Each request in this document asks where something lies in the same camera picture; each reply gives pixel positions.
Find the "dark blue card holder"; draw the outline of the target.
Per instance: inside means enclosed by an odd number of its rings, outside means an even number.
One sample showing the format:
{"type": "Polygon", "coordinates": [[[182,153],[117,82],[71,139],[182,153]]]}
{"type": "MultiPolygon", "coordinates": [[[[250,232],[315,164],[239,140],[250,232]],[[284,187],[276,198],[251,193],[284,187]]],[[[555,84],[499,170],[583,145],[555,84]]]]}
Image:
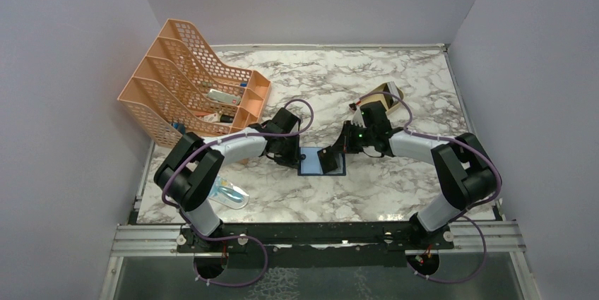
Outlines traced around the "dark blue card holder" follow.
{"type": "Polygon", "coordinates": [[[345,154],[328,148],[300,147],[297,174],[299,176],[345,176],[345,154]]]}

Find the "beige oval tray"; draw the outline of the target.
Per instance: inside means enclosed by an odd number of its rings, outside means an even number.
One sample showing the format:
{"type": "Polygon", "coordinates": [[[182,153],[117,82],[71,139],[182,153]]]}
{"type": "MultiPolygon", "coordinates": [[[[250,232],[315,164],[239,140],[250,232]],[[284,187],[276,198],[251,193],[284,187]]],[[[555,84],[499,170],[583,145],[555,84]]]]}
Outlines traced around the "beige oval tray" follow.
{"type": "Polygon", "coordinates": [[[389,81],[379,85],[375,91],[379,92],[381,95],[387,115],[397,110],[397,108],[401,105],[400,100],[404,99],[403,91],[394,81],[389,81]]]}

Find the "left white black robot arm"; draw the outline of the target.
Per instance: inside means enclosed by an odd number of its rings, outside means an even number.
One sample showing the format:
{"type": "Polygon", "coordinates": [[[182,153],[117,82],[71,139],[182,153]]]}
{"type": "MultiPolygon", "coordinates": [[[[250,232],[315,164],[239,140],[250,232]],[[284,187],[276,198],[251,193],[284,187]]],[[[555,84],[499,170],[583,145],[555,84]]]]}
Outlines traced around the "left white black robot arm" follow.
{"type": "Polygon", "coordinates": [[[294,167],[299,160],[301,119],[285,108],[263,123],[241,131],[202,138],[185,133],[157,169],[153,181],[167,203],[195,228],[195,241],[205,251],[221,245],[221,219],[208,197],[222,167],[270,154],[279,164],[294,167]]]}

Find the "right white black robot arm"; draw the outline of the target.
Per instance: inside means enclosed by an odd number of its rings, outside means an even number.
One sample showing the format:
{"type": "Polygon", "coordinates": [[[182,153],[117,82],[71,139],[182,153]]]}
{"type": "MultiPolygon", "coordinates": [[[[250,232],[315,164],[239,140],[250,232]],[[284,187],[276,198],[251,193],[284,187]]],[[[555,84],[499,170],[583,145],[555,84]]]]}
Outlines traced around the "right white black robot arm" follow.
{"type": "Polygon", "coordinates": [[[336,142],[321,151],[322,169],[335,169],[334,164],[326,163],[330,155],[357,154],[365,148],[374,148],[380,157],[407,157],[434,166],[441,192],[409,219],[408,241],[416,248],[427,247],[450,221],[495,196],[500,185],[496,168],[474,134],[436,138],[394,128],[380,101],[355,108],[353,119],[343,123],[336,142]]]}

